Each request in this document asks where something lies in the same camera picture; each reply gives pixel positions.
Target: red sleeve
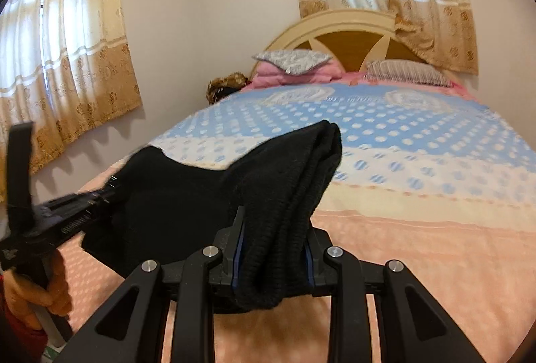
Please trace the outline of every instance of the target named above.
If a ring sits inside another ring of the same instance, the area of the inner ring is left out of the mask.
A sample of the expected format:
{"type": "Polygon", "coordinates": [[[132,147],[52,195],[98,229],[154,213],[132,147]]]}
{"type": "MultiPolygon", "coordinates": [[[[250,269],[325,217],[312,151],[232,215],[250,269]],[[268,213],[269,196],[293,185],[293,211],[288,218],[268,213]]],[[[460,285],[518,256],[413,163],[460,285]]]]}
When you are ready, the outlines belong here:
{"type": "Polygon", "coordinates": [[[2,286],[3,277],[0,276],[0,310],[4,313],[7,322],[11,326],[11,329],[15,335],[19,338],[22,346],[26,348],[30,356],[39,361],[41,354],[45,350],[47,345],[47,335],[44,331],[34,331],[27,328],[22,322],[15,318],[11,312],[7,309],[4,303],[4,289],[2,286]]]}

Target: gray pillow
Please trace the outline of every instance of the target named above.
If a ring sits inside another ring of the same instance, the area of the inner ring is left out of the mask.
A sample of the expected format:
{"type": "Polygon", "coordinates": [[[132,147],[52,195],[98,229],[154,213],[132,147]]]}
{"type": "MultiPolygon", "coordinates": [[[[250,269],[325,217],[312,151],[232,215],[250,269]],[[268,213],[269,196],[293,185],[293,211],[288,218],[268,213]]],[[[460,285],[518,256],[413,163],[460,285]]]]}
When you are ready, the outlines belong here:
{"type": "Polygon", "coordinates": [[[331,56],[311,50],[275,50],[255,54],[254,59],[269,62],[289,75],[302,75],[327,63],[331,56]]]}
{"type": "Polygon", "coordinates": [[[367,80],[388,80],[452,88],[452,82],[432,65],[404,59],[373,60],[368,62],[365,78],[367,80]]]}

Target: human hand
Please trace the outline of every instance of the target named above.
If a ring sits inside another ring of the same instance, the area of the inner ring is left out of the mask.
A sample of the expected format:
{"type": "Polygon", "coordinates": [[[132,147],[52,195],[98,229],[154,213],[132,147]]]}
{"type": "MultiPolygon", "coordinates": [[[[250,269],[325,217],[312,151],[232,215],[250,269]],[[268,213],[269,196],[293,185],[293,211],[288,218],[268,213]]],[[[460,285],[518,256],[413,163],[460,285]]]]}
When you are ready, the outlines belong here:
{"type": "Polygon", "coordinates": [[[46,291],[13,269],[4,273],[4,298],[7,308],[14,317],[32,330],[41,330],[42,327],[28,303],[46,307],[50,313],[61,317],[67,316],[72,310],[63,257],[57,250],[51,256],[50,267],[53,275],[46,291]]]}

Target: blue bedspread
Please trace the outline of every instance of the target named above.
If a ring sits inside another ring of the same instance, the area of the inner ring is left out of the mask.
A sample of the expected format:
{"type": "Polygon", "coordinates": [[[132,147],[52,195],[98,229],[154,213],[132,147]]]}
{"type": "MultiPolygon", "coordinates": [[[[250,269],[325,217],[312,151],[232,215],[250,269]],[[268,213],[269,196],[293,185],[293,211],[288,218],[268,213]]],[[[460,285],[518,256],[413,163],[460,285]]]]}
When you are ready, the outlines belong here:
{"type": "Polygon", "coordinates": [[[527,143],[486,106],[422,89],[326,84],[236,93],[152,144],[180,162],[223,168],[322,119],[342,133],[337,182],[536,203],[536,154],[527,143]]]}

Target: striped pillow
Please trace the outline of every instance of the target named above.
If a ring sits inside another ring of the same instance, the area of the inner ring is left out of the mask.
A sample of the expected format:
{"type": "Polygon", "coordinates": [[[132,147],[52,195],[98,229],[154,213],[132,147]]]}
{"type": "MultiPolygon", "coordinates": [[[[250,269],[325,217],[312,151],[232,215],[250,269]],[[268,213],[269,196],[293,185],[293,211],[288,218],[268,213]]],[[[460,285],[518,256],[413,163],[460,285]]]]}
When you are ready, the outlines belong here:
{"type": "Polygon", "coordinates": [[[452,88],[452,82],[432,65],[404,59],[373,60],[366,64],[367,80],[429,84],[452,88]]]}

